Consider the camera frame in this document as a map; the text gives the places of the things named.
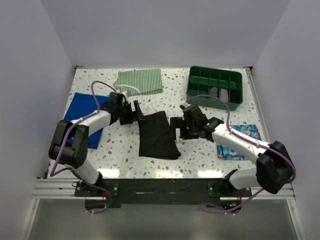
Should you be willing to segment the black pinstriped underwear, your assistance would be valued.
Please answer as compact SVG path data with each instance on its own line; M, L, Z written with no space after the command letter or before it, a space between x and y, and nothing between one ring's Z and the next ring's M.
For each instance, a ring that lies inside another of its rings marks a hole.
M181 156L170 132L166 112L146 115L138 122L140 157L176 160Z

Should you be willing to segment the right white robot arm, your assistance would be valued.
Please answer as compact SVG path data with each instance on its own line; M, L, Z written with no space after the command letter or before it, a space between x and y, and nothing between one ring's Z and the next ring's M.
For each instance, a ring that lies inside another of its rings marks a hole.
M294 180L296 168L285 145L279 141L268 143L231 128L216 117L207 118L197 105L181 105L182 117L170 118L170 134L177 139L176 130L183 140L206 139L212 143L230 147L254 164L254 168L234 169L213 185L215 192L233 197L240 190L261 187L277 194Z

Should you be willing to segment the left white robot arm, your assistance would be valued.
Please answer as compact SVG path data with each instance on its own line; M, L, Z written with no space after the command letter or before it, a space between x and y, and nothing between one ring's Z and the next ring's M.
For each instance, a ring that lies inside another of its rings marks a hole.
M97 110L89 115L72 121L60 120L48 151L49 158L55 161L50 176L71 171L86 183L88 193L99 196L104 190L103 177L87 159L89 137L117 121L128 125L144 120L138 101L129 102L126 91L111 92L108 101L98 104Z

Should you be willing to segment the green striped underwear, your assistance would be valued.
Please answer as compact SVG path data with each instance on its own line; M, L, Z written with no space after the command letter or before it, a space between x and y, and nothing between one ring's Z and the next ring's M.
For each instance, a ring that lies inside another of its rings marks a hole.
M113 85L120 92L130 91L132 96L155 95L163 92L159 68L119 71Z

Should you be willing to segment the rolled blue striped underwear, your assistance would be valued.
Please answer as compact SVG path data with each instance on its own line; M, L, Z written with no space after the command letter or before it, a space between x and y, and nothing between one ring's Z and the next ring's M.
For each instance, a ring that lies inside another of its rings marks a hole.
M219 98L219 90L217 87L213 86L208 90L209 99L217 100Z

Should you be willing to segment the blue folded underwear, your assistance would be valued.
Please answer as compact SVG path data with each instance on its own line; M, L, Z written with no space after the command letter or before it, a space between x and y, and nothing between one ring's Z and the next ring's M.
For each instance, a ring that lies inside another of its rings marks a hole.
M63 120L72 121L79 119L80 117L85 117L91 114L97 109L97 104L94 97L90 94L84 94L76 92L71 100L71 103L64 115ZM88 138L88 148L97 149L103 129L99 129L92 133Z

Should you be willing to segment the rolled grey striped underwear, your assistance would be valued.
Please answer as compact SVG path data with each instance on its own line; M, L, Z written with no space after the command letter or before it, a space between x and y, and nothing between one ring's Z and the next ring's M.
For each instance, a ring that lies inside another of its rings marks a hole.
M227 103L229 101L229 92L227 89L221 88L219 91L219 99Z

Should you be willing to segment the green divided storage bin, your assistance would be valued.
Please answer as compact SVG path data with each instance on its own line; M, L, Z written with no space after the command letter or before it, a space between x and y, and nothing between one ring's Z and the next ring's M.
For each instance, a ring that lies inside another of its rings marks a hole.
M209 89L227 89L229 99L226 104L231 111L235 111L243 103L243 75L238 71L191 66L187 82L186 98L191 99L190 104L222 109L226 107L218 100L209 99Z

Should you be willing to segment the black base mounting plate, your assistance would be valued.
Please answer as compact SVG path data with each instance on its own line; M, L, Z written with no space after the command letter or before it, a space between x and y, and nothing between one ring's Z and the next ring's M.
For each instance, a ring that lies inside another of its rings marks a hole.
M107 205L198 205L210 203L228 210L252 195L251 189L217 190L217 178L142 178L112 179L102 181L99 189L80 181L72 184L74 195L84 198L86 210L99 210Z

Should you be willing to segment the aluminium frame rail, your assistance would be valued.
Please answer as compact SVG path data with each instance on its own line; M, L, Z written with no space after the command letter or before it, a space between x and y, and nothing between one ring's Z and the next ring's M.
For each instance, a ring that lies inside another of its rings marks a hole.
M246 72L192 66L144 69L141 86L122 85L128 71L80 69L71 95L86 91L89 114L57 123L47 181L72 177L75 197L121 204L211 205L220 197L277 194L296 177L283 143L235 129L259 124Z

